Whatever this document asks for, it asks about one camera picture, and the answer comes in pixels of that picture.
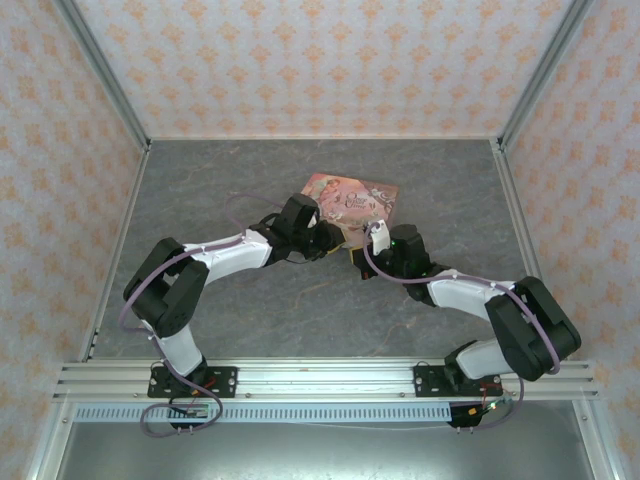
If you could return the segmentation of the pink illustrated tin box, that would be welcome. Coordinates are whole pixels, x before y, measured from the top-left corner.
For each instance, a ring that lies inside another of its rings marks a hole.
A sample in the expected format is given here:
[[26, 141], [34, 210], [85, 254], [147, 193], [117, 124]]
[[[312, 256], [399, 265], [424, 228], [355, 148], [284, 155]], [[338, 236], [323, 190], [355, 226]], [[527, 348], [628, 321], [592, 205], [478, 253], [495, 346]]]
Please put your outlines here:
[[345, 237], [343, 248], [361, 246], [370, 221], [391, 224], [399, 187], [379, 182], [314, 173], [301, 190], [319, 206], [321, 218], [338, 226]]

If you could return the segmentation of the right circuit board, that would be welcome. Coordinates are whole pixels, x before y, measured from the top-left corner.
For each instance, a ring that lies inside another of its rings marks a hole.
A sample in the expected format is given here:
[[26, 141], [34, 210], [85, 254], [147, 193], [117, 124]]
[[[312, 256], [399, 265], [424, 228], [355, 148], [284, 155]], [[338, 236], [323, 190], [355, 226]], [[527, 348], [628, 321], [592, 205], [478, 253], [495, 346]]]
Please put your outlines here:
[[482, 417], [493, 410], [496, 410], [499, 406], [507, 404], [510, 399], [500, 398], [489, 401], [488, 403], [474, 404], [465, 408], [465, 412], [470, 417]]

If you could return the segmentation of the grey metal sheet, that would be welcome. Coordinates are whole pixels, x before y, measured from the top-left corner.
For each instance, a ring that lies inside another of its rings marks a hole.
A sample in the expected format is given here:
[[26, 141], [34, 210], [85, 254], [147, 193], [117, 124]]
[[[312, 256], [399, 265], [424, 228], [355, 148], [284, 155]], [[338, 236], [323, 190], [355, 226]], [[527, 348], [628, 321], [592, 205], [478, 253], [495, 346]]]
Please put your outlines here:
[[493, 431], [226, 424], [152, 439], [77, 424], [57, 480], [593, 480], [573, 427], [544, 416]]

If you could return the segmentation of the aluminium table side rail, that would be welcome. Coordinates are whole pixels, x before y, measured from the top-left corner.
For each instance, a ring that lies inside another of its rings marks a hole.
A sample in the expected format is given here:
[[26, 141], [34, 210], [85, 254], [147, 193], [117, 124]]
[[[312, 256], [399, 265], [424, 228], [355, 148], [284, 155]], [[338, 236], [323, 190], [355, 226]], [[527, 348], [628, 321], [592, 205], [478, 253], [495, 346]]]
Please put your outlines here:
[[142, 150], [135, 177], [132, 181], [129, 194], [127, 196], [125, 209], [118, 224], [116, 241], [109, 257], [108, 269], [106, 271], [102, 290], [100, 292], [100, 295], [98, 296], [98, 299], [96, 300], [94, 309], [90, 316], [89, 324], [82, 340], [79, 354], [77, 356], [77, 362], [86, 363], [89, 359], [92, 358], [94, 350], [94, 340], [100, 332], [100, 327], [104, 318], [104, 312], [108, 304], [109, 295], [116, 275], [122, 248], [125, 242], [128, 225], [135, 208], [138, 192], [150, 156], [151, 146], [152, 142], [149, 142], [144, 146]]
[[[544, 277], [536, 256], [524, 210], [519, 199], [513, 174], [504, 148], [498, 138], [490, 140], [497, 172], [516, 233], [519, 250], [528, 274]], [[624, 463], [615, 445], [612, 417], [607, 410], [608, 390], [603, 383], [590, 377], [588, 385], [574, 393], [572, 418], [577, 422], [580, 441], [584, 447], [588, 470], [594, 480], [629, 480]]]

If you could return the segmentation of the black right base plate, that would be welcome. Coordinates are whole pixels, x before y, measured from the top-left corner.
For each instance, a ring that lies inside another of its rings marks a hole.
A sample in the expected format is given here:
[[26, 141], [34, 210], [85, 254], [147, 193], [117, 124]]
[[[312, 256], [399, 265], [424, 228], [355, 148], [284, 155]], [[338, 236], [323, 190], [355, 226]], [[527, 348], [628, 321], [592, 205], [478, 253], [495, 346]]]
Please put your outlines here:
[[503, 394], [500, 382], [492, 376], [469, 379], [451, 366], [417, 364], [413, 367], [413, 385], [417, 397], [498, 397]]

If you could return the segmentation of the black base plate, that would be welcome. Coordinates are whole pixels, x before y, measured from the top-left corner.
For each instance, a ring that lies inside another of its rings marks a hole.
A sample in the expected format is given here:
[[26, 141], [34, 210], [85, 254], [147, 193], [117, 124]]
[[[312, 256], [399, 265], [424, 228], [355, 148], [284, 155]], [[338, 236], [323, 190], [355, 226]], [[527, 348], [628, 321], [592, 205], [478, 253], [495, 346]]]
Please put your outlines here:
[[[236, 367], [206, 366], [191, 373], [187, 379], [200, 385], [219, 398], [234, 398], [237, 386], [238, 369]], [[147, 396], [150, 398], [190, 398], [201, 393], [172, 375], [164, 365], [151, 368]]]
[[417, 364], [413, 367], [413, 385], [417, 397], [498, 397], [503, 394], [500, 382], [492, 376], [469, 379], [451, 366]]

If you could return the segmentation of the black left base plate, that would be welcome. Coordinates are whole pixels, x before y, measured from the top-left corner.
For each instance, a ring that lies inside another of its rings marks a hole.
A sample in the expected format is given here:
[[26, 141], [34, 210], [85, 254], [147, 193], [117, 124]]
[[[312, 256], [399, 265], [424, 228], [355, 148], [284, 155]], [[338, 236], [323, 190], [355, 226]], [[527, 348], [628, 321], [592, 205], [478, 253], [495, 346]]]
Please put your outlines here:
[[[219, 398], [234, 398], [237, 386], [238, 369], [236, 367], [206, 366], [191, 373], [187, 379], [200, 385]], [[201, 393], [172, 375], [164, 365], [151, 368], [147, 396], [150, 398], [190, 398]]]

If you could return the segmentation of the aluminium frame post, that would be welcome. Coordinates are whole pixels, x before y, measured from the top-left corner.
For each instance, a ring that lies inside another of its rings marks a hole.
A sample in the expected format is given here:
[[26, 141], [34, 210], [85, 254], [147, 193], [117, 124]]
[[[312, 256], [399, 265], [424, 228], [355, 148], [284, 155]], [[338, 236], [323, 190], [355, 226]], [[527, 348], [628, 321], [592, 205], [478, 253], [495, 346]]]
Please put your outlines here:
[[76, 0], [52, 0], [79, 43], [85, 58], [97, 75], [107, 97], [139, 147], [147, 152], [151, 138], [134, 111], [121, 83], [117, 79], [106, 54], [100, 47]]
[[570, 46], [577, 30], [591, 9], [595, 0], [571, 0], [569, 8], [564, 14], [558, 28], [546, 44], [543, 55], [537, 63], [522, 95], [497, 138], [498, 149], [507, 153], [517, 141], [518, 134], [534, 109], [552, 74], [555, 72], [565, 51]]

